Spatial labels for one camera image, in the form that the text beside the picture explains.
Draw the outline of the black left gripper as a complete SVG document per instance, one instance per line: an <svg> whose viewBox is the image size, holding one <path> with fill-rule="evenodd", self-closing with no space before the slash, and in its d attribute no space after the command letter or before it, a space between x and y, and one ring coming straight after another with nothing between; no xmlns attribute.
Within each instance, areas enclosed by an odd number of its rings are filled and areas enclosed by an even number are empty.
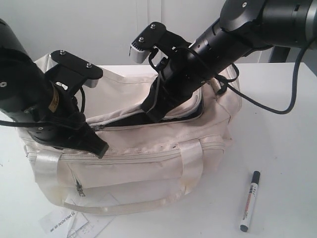
<svg viewBox="0 0 317 238"><path fill-rule="evenodd" d="M109 148L94 130L86 123L84 116L86 97L83 87L81 108L75 96L66 94L59 86L53 87L53 96L40 112L40 121L27 133L40 144L54 148L84 150L101 159Z"/></svg>

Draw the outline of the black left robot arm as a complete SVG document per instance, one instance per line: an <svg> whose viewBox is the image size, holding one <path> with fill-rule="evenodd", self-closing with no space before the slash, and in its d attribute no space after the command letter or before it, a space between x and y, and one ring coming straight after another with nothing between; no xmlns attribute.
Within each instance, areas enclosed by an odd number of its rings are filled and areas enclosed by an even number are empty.
<svg viewBox="0 0 317 238"><path fill-rule="evenodd" d="M108 144L87 124L76 93L99 80L103 70L67 51L51 53L55 65L42 71L5 21L0 23L0 110L2 126L19 127L36 142L86 151L101 158Z"/></svg>

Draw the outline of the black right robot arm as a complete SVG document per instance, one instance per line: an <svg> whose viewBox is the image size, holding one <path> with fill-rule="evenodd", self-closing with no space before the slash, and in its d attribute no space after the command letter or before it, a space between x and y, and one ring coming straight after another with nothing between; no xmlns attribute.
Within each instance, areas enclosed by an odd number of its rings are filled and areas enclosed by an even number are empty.
<svg viewBox="0 0 317 238"><path fill-rule="evenodd" d="M220 75L239 58L274 46L304 52L317 44L317 3L314 0L228 0L219 19L194 42L188 43L159 23L141 34L146 50L157 47L167 58L141 104L152 120L191 98L208 80L220 83L218 94L229 88Z"/></svg>

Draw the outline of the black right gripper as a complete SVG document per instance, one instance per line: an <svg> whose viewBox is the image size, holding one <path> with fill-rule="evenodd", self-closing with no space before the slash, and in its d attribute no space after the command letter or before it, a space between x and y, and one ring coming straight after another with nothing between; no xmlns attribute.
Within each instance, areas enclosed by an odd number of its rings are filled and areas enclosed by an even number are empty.
<svg viewBox="0 0 317 238"><path fill-rule="evenodd" d="M159 66L158 76L143 102L143 111L153 121L189 100L208 77L208 55L190 47L176 47Z"/></svg>

